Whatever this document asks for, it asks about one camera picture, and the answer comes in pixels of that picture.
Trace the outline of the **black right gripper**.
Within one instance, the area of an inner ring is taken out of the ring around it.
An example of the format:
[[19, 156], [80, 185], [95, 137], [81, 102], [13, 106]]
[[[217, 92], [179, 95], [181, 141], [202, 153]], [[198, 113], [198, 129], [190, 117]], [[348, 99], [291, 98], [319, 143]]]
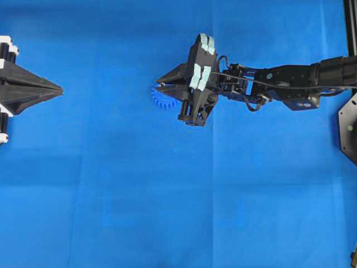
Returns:
[[215, 92], [216, 49], [214, 38], [198, 34], [187, 63], [182, 63], [156, 80], [161, 93], [182, 101], [180, 121], [189, 126], [204, 126], [218, 102]]

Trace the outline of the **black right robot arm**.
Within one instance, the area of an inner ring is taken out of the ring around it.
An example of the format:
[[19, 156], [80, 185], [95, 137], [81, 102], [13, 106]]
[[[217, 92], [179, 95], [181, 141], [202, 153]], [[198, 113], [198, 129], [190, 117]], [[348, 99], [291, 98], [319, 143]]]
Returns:
[[272, 100], [304, 111], [318, 108], [322, 97], [356, 89], [356, 56], [264, 69], [227, 64], [220, 70], [226, 59], [217, 55], [214, 38], [200, 33], [187, 62], [156, 81], [157, 91], [181, 102], [178, 120], [204, 126], [220, 96], [245, 103], [251, 112]]

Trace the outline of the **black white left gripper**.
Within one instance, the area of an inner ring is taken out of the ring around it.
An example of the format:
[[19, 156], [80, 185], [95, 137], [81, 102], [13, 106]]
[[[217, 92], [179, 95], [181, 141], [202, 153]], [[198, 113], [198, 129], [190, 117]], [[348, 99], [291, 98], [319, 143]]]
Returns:
[[1, 85], [1, 145], [8, 142], [8, 119], [26, 108], [62, 95], [62, 87], [14, 64], [18, 47], [1, 36], [2, 80], [22, 85]]

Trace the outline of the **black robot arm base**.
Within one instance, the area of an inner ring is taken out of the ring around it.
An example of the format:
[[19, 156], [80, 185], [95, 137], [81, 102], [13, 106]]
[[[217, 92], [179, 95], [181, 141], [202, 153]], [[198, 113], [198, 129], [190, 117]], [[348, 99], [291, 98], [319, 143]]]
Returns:
[[338, 111], [340, 149], [356, 165], [356, 94]]

